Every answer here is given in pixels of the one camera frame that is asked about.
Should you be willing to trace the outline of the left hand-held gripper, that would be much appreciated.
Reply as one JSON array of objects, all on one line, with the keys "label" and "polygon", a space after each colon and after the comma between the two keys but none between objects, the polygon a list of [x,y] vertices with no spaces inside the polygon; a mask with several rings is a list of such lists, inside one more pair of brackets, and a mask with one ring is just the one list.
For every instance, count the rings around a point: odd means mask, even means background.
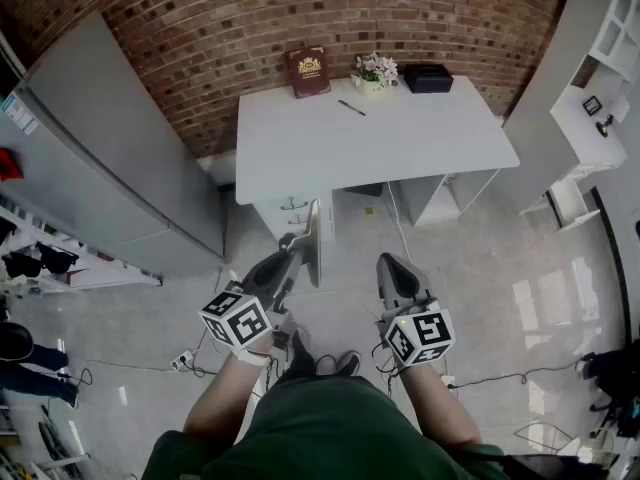
[{"label": "left hand-held gripper", "polygon": [[231,280],[198,311],[217,342],[239,351],[271,332],[277,349],[289,348],[295,323],[284,299],[292,292],[304,259],[300,250],[288,250],[294,238],[293,233],[284,234],[278,251],[257,263],[243,280],[244,288],[269,286],[271,298],[260,299],[246,292],[239,281]]}]

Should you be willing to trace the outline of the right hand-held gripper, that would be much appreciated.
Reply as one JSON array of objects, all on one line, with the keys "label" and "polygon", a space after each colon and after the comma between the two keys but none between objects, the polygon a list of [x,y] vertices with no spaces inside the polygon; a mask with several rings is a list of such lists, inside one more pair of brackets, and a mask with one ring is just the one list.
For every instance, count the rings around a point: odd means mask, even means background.
[{"label": "right hand-held gripper", "polygon": [[[383,253],[377,261],[377,282],[386,310],[376,325],[383,346],[391,349],[399,367],[441,359],[454,345],[453,324],[449,311],[429,298],[426,274],[407,259]],[[414,302],[400,306],[399,297]]]}]

